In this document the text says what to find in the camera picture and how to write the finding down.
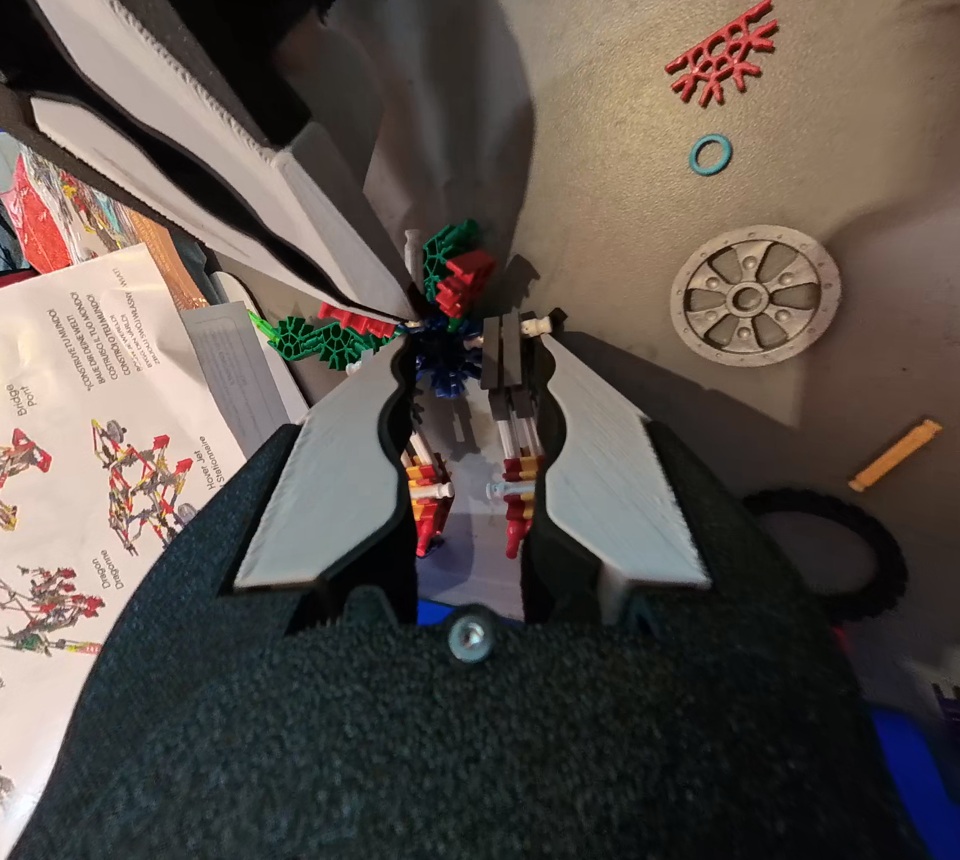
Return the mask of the red fan connector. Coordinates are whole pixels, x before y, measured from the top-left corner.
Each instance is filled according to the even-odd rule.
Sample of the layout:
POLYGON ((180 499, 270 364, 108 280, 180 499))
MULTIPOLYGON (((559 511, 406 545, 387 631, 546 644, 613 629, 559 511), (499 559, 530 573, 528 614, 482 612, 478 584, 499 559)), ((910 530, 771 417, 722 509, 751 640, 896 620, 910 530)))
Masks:
POLYGON ((351 329, 361 337, 389 340, 397 331, 397 325, 368 314, 358 314, 324 302, 318 309, 318 319, 337 321, 343 328, 351 329))
POLYGON ((747 80, 762 76, 755 56, 776 50, 773 8, 773 0, 757 3, 666 64, 665 73, 674 77, 670 89, 681 102, 722 106, 726 85, 744 94, 747 80))

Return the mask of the toy instruction booklet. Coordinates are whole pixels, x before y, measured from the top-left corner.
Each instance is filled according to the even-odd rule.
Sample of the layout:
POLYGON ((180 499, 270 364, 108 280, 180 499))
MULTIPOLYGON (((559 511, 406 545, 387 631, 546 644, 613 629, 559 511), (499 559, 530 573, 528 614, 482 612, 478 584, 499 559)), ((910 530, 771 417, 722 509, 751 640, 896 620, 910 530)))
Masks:
POLYGON ((290 415, 241 302, 183 317, 138 244, 2 289, 2 858, 129 598, 290 415))

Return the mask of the large black tyre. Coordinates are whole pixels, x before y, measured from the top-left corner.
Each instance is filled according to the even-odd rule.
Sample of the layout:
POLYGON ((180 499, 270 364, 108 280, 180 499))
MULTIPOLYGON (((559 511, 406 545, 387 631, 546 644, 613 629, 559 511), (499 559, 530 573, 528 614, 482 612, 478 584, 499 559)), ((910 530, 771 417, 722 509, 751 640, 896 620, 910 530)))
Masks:
POLYGON ((868 581, 857 590, 818 595, 832 626, 876 618, 895 609, 906 593, 909 572, 899 543, 861 507, 832 495, 789 487, 750 494, 742 503, 754 517, 792 513, 830 521, 850 530, 865 545, 872 560, 868 581))

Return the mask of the short yellow rod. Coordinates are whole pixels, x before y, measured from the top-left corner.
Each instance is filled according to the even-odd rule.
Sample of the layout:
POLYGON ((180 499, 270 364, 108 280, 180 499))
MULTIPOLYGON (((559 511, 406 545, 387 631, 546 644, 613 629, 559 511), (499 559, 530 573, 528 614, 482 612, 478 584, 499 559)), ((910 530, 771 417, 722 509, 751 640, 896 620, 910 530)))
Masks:
POLYGON ((858 471, 847 486, 854 492, 863 493, 872 488, 921 448, 929 445, 944 427, 933 419, 924 419, 858 471))

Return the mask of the silver wheel hub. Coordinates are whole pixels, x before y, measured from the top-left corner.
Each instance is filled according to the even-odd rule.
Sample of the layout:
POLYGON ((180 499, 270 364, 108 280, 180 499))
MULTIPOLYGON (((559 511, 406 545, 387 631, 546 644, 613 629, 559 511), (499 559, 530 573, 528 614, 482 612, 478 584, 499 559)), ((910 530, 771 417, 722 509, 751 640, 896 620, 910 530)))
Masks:
POLYGON ((680 340, 706 360, 759 368, 822 338, 842 298, 839 267, 801 231, 751 224, 699 246, 669 291, 680 340))

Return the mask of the large blue plastic bin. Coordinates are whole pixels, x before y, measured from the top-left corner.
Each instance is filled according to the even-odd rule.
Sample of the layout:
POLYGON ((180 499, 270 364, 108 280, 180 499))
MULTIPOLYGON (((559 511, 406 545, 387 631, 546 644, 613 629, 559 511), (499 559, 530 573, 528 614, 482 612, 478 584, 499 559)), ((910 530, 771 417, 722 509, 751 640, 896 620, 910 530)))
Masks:
POLYGON ((930 856, 958 859, 958 799, 949 792, 927 737, 899 711, 871 706, 870 716, 895 787, 930 856))

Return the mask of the white book stand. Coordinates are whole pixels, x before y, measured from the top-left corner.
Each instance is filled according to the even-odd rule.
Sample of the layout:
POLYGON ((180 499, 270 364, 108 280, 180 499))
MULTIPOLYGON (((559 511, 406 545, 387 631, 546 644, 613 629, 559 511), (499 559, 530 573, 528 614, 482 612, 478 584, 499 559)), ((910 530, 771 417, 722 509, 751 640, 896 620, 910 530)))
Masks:
POLYGON ((245 308, 259 315, 259 308, 245 286, 232 274, 216 270, 208 278, 218 304, 240 302, 245 308))

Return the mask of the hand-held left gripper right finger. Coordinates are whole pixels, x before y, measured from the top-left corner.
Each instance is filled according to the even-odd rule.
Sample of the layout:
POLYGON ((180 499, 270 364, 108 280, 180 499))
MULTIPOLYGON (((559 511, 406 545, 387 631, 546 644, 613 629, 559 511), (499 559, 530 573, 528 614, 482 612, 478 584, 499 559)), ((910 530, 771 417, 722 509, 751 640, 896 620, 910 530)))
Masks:
POLYGON ((547 616, 615 624, 635 591, 710 590, 646 413, 556 338, 536 342, 534 364, 546 456, 525 569, 547 616))

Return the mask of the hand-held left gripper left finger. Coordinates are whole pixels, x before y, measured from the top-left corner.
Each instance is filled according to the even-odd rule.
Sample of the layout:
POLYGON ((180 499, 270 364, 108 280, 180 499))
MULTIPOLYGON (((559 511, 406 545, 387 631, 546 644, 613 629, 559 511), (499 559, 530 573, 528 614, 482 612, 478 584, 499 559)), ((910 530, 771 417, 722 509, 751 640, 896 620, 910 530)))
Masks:
POLYGON ((236 593, 300 590, 324 619, 351 593, 418 617, 417 529, 401 454, 412 434, 412 338, 395 339, 306 414, 233 578, 236 593))

